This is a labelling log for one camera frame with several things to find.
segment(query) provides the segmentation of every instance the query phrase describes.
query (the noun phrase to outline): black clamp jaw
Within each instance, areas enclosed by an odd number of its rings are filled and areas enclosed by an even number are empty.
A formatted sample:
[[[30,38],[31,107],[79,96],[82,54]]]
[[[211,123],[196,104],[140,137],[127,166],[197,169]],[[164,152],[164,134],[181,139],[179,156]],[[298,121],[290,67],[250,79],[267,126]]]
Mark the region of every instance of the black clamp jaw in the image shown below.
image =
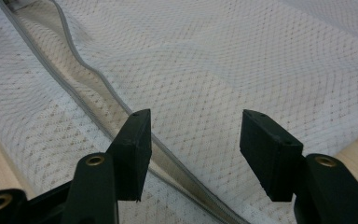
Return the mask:
[[[244,110],[241,153],[273,202],[296,195],[299,224],[358,223],[358,182],[345,165],[303,145],[265,114]]]
[[[30,201],[0,190],[0,224],[118,223],[117,200],[141,201],[151,158],[150,110],[130,115],[105,153],[81,159],[74,179]]]

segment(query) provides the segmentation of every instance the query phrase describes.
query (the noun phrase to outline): white fabric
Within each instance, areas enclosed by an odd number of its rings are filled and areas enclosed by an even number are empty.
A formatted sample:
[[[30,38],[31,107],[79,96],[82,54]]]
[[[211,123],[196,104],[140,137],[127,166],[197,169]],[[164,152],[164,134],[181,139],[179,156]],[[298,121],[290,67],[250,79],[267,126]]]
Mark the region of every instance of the white fabric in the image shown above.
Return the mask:
[[[252,223],[294,222],[239,151],[241,111],[311,152],[358,136],[358,1],[58,1],[76,49],[212,193]]]
[[[70,180],[81,157],[110,144],[36,59],[1,8],[0,142],[36,192]],[[120,202],[119,217],[120,223],[217,223],[151,174],[143,201]]]

